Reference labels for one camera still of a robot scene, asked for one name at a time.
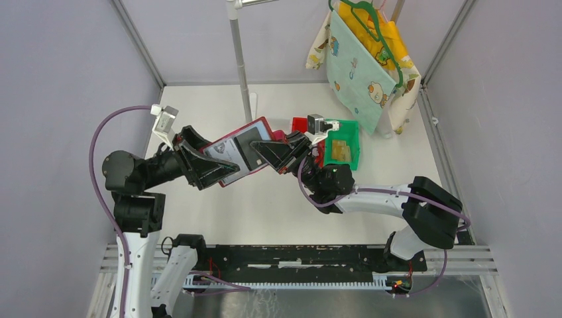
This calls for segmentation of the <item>dark grey credit card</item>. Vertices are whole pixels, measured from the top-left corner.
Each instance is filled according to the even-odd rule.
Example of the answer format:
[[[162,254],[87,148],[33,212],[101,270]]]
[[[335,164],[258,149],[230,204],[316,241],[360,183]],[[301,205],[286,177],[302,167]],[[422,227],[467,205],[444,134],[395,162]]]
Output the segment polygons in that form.
[[[251,146],[252,142],[263,140],[257,127],[238,134],[233,140],[249,171],[253,172],[264,164],[259,153]]]

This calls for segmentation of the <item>red leather card holder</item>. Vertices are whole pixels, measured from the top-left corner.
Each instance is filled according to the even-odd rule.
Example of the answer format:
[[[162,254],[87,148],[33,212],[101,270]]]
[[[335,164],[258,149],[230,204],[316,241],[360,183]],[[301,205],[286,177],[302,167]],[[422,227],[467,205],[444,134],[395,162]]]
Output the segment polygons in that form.
[[[238,172],[219,180],[221,187],[226,187],[267,167],[267,161],[251,146],[251,142],[254,141],[274,141],[274,133],[265,117],[259,117],[200,148],[206,156],[238,165]]]

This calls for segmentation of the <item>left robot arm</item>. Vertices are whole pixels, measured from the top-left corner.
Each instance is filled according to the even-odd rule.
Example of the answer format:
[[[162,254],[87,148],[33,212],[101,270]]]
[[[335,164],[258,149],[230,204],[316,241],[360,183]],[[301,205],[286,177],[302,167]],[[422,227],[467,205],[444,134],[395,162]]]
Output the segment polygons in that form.
[[[158,149],[149,159],[118,150],[104,160],[105,187],[115,203],[110,215],[117,224],[120,262],[112,317],[171,317],[190,271],[207,264],[204,237],[180,234],[172,240],[163,273],[151,284],[166,196],[149,190],[177,178],[203,190],[240,170],[236,163],[201,153],[208,144],[186,126],[172,135],[167,150]]]

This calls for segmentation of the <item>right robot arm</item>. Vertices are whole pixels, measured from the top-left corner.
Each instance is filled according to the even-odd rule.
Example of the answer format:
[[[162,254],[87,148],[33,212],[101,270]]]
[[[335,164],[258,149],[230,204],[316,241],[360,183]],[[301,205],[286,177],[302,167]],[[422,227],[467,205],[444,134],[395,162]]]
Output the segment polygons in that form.
[[[455,244],[462,215],[461,202],[429,178],[416,176],[412,183],[386,187],[361,186],[347,164],[320,167],[314,149],[328,137],[294,131],[281,140],[252,141],[250,146],[279,174],[293,174],[305,198],[324,214],[365,212],[389,215],[407,225],[390,235],[382,253],[384,265],[400,270],[419,251],[450,250]]]

